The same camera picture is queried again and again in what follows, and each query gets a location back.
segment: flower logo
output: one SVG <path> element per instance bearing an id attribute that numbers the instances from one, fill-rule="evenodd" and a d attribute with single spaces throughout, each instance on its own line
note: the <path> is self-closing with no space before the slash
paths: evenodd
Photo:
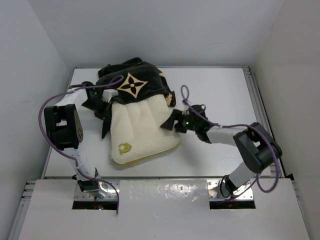
<path id="1" fill-rule="evenodd" d="M 140 90 L 147 83 L 147 81 L 141 81 L 128 73 L 125 81 L 121 84 L 120 87 L 117 88 L 117 90 L 127 92 L 134 96 L 134 98 L 136 99 Z"/>

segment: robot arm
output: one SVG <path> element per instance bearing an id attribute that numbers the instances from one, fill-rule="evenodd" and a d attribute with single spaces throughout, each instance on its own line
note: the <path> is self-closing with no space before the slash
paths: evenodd
<path id="1" fill-rule="evenodd" d="M 251 126 L 265 136 L 276 157 L 281 157 L 281 148 L 264 127 L 258 122 L 252 123 Z M 233 192 L 240 186 L 256 175 L 261 174 L 264 169 L 273 163 L 273 157 L 267 144 L 249 128 L 239 129 L 213 126 L 206 132 L 206 135 L 211 143 L 221 143 L 237 147 L 242 156 L 243 162 L 220 182 L 219 189 L 225 198 L 232 196 Z"/>
<path id="2" fill-rule="evenodd" d="M 264 169 L 273 163 L 271 150 L 265 141 L 251 128 L 226 128 L 223 126 L 211 125 L 198 114 L 207 119 L 204 105 L 193 105 L 192 110 L 173 110 L 171 116 L 161 125 L 161 128 L 186 133 L 187 130 L 194 131 L 198 138 L 209 144 L 227 144 L 237 147 L 243 162 L 229 175 L 225 175 L 219 184 L 221 195 L 225 198 L 233 195 L 240 186 L 250 179 L 262 173 Z M 277 158 L 282 156 L 282 150 L 264 127 L 254 122 L 250 125 L 258 130 L 271 145 Z"/>
<path id="3" fill-rule="evenodd" d="M 105 108 L 109 107 L 108 102 L 117 93 L 113 89 L 103 92 Z M 88 95 L 85 89 L 80 89 L 66 95 L 54 106 L 46 107 L 44 109 L 45 128 L 47 136 L 60 151 L 77 159 L 77 164 L 73 159 L 69 159 L 69 162 L 76 173 L 75 178 L 81 191 L 97 198 L 104 198 L 108 193 L 108 186 L 94 180 L 99 178 L 97 169 L 90 164 L 85 154 L 79 152 L 84 133 L 77 110 L 88 100 Z"/>

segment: quilted pad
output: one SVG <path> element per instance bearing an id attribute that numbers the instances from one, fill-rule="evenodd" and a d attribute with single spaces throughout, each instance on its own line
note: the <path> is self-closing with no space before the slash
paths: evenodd
<path id="1" fill-rule="evenodd" d="M 179 134 L 160 128 L 170 116 L 163 94 L 139 102 L 112 105 L 111 156 L 120 165 L 131 165 L 178 146 Z"/>

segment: purple cable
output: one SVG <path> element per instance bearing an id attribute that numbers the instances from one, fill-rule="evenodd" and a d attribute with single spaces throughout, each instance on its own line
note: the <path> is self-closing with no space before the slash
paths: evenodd
<path id="1" fill-rule="evenodd" d="M 70 155 L 67 155 L 67 154 L 65 154 L 63 151 L 59 150 L 59 149 L 52 143 L 52 141 L 50 140 L 50 138 L 47 136 L 47 133 L 46 133 L 46 131 L 45 131 L 45 129 L 44 129 L 44 126 L 43 126 L 43 124 L 42 124 L 42 113 L 43 113 L 46 105 L 47 105 L 51 100 L 53 100 L 53 99 L 55 99 L 55 98 L 64 97 L 64 96 L 66 96 L 66 95 L 73 94 L 74 92 L 79 91 L 79 90 L 81 90 L 81 89 L 109 88 L 109 87 L 111 87 L 111 86 L 117 85 L 118 83 L 122 82 L 123 79 L 124 79 L 124 76 L 118 75 L 118 76 L 115 76 L 115 77 L 111 80 L 111 82 L 110 82 L 109 84 L 105 84 L 105 85 L 95 85 L 95 86 L 81 86 L 81 87 L 76 88 L 76 89 L 73 90 L 73 91 L 68 91 L 68 92 L 64 92 L 64 93 L 60 93 L 60 94 L 54 95 L 54 96 L 48 98 L 48 99 L 42 104 L 42 106 L 40 107 L 39 114 L 38 114 L 38 123 L 39 123 L 39 127 L 40 127 L 40 130 L 41 130 L 42 135 L 44 136 L 45 140 L 49 143 L 49 145 L 50 145 L 57 153 L 59 153 L 60 155 L 66 157 L 66 158 L 68 158 L 68 159 L 74 160 L 76 167 L 79 166 L 78 160 L 77 160 L 75 157 L 70 156 Z M 92 178 L 92 177 L 90 177 L 90 176 L 87 176 L 87 175 L 85 175 L 83 172 L 81 172 L 81 170 L 80 170 L 79 168 L 78 168 L 78 172 L 79 172 L 79 174 L 80 174 L 82 177 L 84 177 L 85 179 L 88 179 L 88 180 L 90 180 L 90 181 L 96 181 L 96 182 L 106 183 L 106 184 L 108 184 L 109 186 L 111 186 L 111 187 L 115 190 L 115 193 L 116 193 L 116 196 L 117 196 L 116 214 L 118 214 L 118 213 L 119 213 L 119 203 L 120 203 L 119 201 L 120 201 L 120 199 L 119 199 L 118 191 L 117 191 L 117 189 L 112 185 L 112 183 L 111 183 L 111 182 L 108 182 L 108 181 L 106 181 L 106 180 L 103 180 L 103 179 L 101 179 L 101 178 Z"/>
<path id="2" fill-rule="evenodd" d="M 193 111 L 194 114 L 196 114 L 199 118 L 205 120 L 206 122 L 208 122 L 209 124 L 211 124 L 212 126 L 217 126 L 217 127 L 222 127 L 222 128 L 235 128 L 235 127 L 246 127 L 248 129 L 251 129 L 253 130 L 255 133 L 257 133 L 261 138 L 262 140 L 265 142 L 265 144 L 267 145 L 267 147 L 270 149 L 271 151 L 271 154 L 272 154 L 272 158 L 273 158 L 273 161 L 274 161 L 274 164 L 275 164 L 275 180 L 274 180 L 274 183 L 273 185 L 269 188 L 269 189 L 263 189 L 260 182 L 259 182 L 259 176 L 256 175 L 256 178 L 255 178 L 255 181 L 251 184 L 250 187 L 248 187 L 247 189 L 251 188 L 252 185 L 256 182 L 258 184 L 258 187 L 259 189 L 263 192 L 263 193 L 270 193 L 271 191 L 273 191 L 277 184 L 278 184 L 278 181 L 279 181 L 279 178 L 280 178 L 280 167 L 279 167 L 279 163 L 277 161 L 277 156 L 272 148 L 272 146 L 270 145 L 270 143 L 268 142 L 267 138 L 258 130 L 256 129 L 255 127 L 251 126 L 251 125 L 248 125 L 248 124 L 234 124 L 234 125 L 221 125 L 219 123 L 215 123 L 215 122 L 211 122 L 209 121 L 208 119 L 206 119 L 205 117 L 203 117 L 201 114 L 199 114 L 196 110 L 194 110 L 194 108 L 192 106 L 190 106 L 190 104 L 188 103 L 188 98 L 189 98 L 189 95 L 190 95 L 190 91 L 189 91 L 189 88 L 186 86 L 186 85 L 182 85 L 181 88 L 180 88 L 180 93 L 181 93 L 181 96 L 182 96 L 182 102 L 183 104 L 187 105 L 189 107 L 189 109 L 191 111 Z"/>

